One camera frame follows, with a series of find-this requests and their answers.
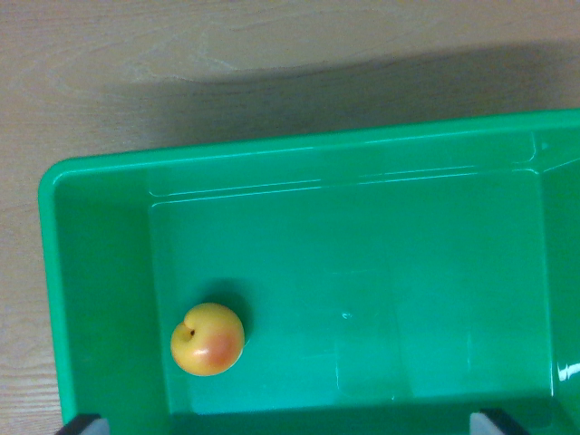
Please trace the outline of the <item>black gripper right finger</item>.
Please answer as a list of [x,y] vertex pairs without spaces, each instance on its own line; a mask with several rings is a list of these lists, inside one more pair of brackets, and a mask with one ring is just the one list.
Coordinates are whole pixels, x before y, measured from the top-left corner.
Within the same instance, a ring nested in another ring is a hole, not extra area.
[[519,422],[499,408],[473,412],[469,417],[470,435],[529,435]]

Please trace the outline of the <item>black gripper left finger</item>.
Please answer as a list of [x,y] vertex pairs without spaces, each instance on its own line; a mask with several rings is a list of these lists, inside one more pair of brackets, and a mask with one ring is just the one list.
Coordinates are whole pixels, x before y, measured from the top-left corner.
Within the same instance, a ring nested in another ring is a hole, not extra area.
[[57,431],[57,435],[109,434],[110,424],[99,414],[79,414]]

